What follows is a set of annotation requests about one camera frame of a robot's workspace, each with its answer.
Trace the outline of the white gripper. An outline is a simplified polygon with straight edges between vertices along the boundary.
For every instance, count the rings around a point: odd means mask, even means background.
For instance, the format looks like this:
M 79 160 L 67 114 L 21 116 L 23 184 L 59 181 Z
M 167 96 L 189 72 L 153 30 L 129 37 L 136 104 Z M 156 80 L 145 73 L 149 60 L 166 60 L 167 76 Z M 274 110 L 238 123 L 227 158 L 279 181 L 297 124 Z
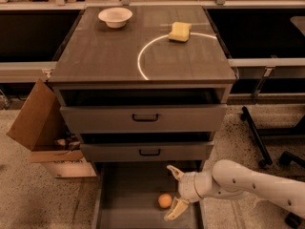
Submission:
M 168 165 L 167 169 L 178 180 L 178 192 L 181 198 L 174 197 L 170 210 L 164 216 L 165 221 L 175 220 L 180 217 L 189 207 L 190 203 L 198 202 L 200 196 L 195 189 L 196 172 L 183 173 L 178 168 Z

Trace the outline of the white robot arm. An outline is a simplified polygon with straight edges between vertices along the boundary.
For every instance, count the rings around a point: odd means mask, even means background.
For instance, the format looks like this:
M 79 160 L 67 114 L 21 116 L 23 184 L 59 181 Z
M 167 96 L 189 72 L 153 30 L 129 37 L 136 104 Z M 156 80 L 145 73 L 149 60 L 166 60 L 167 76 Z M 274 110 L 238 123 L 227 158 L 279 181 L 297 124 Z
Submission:
M 228 159 L 218 160 L 209 170 L 184 173 L 168 165 L 178 182 L 179 198 L 174 197 L 164 220 L 180 217 L 191 203 L 203 198 L 234 199 L 253 193 L 305 218 L 305 183 L 259 173 Z

